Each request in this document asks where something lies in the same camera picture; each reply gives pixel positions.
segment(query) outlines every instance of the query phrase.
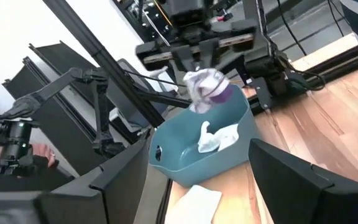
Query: teal plastic basket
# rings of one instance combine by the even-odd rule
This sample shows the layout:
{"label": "teal plastic basket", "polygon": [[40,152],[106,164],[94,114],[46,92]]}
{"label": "teal plastic basket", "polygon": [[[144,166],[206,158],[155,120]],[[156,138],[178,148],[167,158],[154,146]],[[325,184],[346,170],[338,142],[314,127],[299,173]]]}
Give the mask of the teal plastic basket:
{"label": "teal plastic basket", "polygon": [[[184,187],[191,187],[249,160],[252,138],[260,134],[242,90],[231,85],[230,99],[205,114],[185,109],[157,128],[150,143],[150,165]],[[239,139],[222,151],[198,152],[200,129],[209,121],[208,132],[239,124]]]}

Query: white cloth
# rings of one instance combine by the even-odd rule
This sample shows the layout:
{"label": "white cloth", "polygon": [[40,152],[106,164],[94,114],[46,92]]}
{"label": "white cloth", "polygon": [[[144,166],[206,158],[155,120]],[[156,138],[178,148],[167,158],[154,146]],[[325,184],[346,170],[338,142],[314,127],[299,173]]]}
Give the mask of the white cloth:
{"label": "white cloth", "polygon": [[215,134],[208,132],[208,121],[201,125],[200,139],[198,140],[198,152],[206,153],[218,149],[218,152],[231,146],[239,139],[237,132],[238,124],[232,124],[216,131]]}
{"label": "white cloth", "polygon": [[221,94],[230,84],[223,73],[215,68],[187,72],[183,81],[193,100],[190,110],[201,114],[207,112],[214,104],[210,98]]}
{"label": "white cloth", "polygon": [[211,224],[222,193],[194,185],[167,213],[165,224]]}

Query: person's hand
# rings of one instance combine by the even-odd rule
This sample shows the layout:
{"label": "person's hand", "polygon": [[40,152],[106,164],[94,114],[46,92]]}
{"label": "person's hand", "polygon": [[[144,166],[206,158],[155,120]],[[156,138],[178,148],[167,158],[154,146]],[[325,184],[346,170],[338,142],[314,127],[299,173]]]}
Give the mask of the person's hand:
{"label": "person's hand", "polygon": [[55,161],[55,154],[53,153],[52,149],[46,144],[32,144],[33,154],[37,156],[46,157],[48,159],[48,167],[52,166]]}

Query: white wall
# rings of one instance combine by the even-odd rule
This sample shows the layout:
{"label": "white wall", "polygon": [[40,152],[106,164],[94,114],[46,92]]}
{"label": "white wall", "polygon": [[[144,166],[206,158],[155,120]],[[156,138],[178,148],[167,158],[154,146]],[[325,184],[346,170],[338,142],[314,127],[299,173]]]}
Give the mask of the white wall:
{"label": "white wall", "polygon": [[[67,2],[116,60],[124,58],[140,73],[149,74],[134,54],[142,40],[110,0]],[[42,0],[0,0],[0,113],[14,101],[1,83],[17,74],[24,57],[30,55],[34,59],[29,43],[39,47],[57,44],[59,40],[98,66]],[[152,85],[157,91],[160,89],[153,81]],[[50,142],[42,133],[34,136],[36,141]]]}

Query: basket handle hole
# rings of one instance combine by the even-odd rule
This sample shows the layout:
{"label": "basket handle hole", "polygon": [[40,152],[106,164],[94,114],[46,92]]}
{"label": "basket handle hole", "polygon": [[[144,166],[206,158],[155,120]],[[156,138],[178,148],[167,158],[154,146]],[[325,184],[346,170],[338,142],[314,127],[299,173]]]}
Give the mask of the basket handle hole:
{"label": "basket handle hole", "polygon": [[157,150],[155,151],[155,159],[157,161],[161,161],[161,155],[162,155],[162,148],[160,146],[157,146]]}

